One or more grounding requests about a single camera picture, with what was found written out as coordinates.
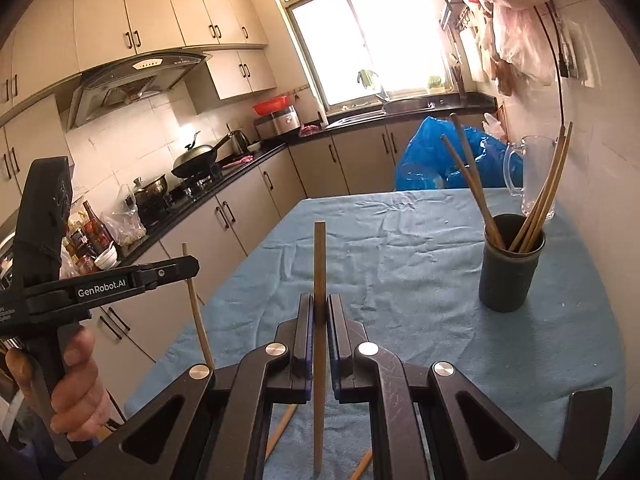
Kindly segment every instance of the hand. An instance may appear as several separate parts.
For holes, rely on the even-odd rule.
[[[66,433],[72,442],[96,436],[111,411],[109,395],[92,358],[94,345],[94,335],[84,327],[73,336],[63,355],[68,372],[51,394],[51,405],[56,412],[51,418],[51,430]],[[6,355],[6,364],[24,397],[37,411],[31,391],[33,367],[30,359],[23,352],[11,348]]]

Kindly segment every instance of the table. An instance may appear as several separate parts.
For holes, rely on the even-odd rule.
[[[486,190],[494,214],[517,212],[504,189]],[[616,320],[589,253],[564,213],[546,226],[529,297],[498,314],[478,300],[482,218],[468,189],[344,196],[299,203],[203,308],[217,366],[273,339],[312,292],[314,221],[326,221],[327,290],[369,339],[403,361],[452,362],[556,456],[572,391],[613,388],[603,464],[623,434],[625,361]],[[190,365],[203,362],[193,323],[126,405],[136,412]],[[321,479],[349,477],[370,446],[366,405],[329,391]],[[284,411],[274,407],[274,422]],[[312,403],[301,406],[264,478],[311,479]],[[372,478],[372,473],[364,478]]]

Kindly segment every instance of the tiled wall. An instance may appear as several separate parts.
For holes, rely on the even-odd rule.
[[[629,425],[640,412],[640,66],[597,0],[554,1],[572,31],[578,66],[584,73],[590,64],[593,73],[586,85],[562,81],[566,120],[575,127],[559,199],[588,245],[618,319]],[[548,16],[545,21],[550,27]],[[481,87],[497,95],[495,86]],[[521,90],[519,97],[498,97],[506,105],[510,136],[555,137],[557,84]]]
[[[100,214],[116,200],[120,186],[142,177],[143,181],[165,174],[169,187],[178,180],[171,174],[174,160],[198,135],[197,144],[215,144],[230,127],[240,125],[249,140],[257,140],[251,108],[261,99],[247,100],[197,115],[183,82],[170,92],[116,110],[66,133],[76,163],[74,198],[84,194]],[[231,143],[218,151],[230,153]]]

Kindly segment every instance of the sink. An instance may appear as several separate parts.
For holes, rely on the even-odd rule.
[[[347,124],[360,123],[362,121],[366,121],[368,119],[375,119],[378,117],[382,117],[386,115],[384,110],[376,110],[374,112],[366,112],[365,114],[354,115],[351,117],[345,117],[344,119],[340,119],[339,121],[335,121],[335,123],[329,124],[329,128],[335,128],[338,126],[346,126]]]
[[[382,110],[386,114],[402,114],[416,110],[434,110],[436,107],[433,97],[409,97],[385,103]]]

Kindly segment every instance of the glass pitcher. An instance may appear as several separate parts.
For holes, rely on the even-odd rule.
[[[507,145],[502,166],[504,182],[512,196],[522,197],[522,206],[520,208],[526,216],[531,213],[538,195],[545,184],[546,176],[549,173],[551,162],[554,158],[555,148],[555,139],[536,135],[525,136],[520,142],[510,142]],[[513,153],[517,153],[522,157],[522,188],[515,187],[511,180],[509,164]],[[554,200],[549,209],[549,213],[546,215],[546,220],[553,218],[555,210],[556,201]]]

